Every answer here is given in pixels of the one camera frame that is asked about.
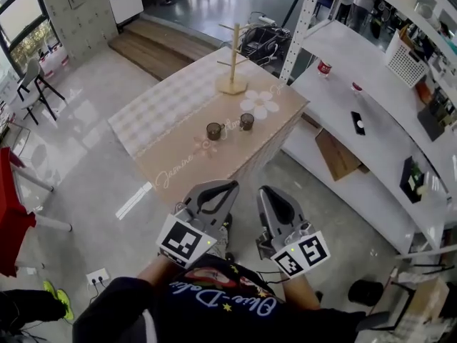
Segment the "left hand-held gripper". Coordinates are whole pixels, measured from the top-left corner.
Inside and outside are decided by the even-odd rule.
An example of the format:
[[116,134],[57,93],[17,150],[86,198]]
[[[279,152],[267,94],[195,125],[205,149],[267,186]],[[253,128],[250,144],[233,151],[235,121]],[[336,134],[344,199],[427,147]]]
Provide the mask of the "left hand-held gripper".
[[[159,254],[187,268],[222,238],[220,228],[239,193],[236,180],[217,179],[194,186],[168,214],[156,245]],[[219,202],[212,199],[223,195]]]

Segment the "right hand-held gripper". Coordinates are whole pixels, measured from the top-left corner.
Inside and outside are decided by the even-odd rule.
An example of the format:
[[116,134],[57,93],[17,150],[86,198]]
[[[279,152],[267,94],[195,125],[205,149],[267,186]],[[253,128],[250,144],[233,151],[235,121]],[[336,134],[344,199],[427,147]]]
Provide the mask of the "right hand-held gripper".
[[[287,278],[296,278],[331,257],[321,231],[316,231],[301,205],[278,187],[262,186],[257,194],[262,227],[256,240],[261,259],[271,260]],[[282,232],[282,227],[293,227]]]

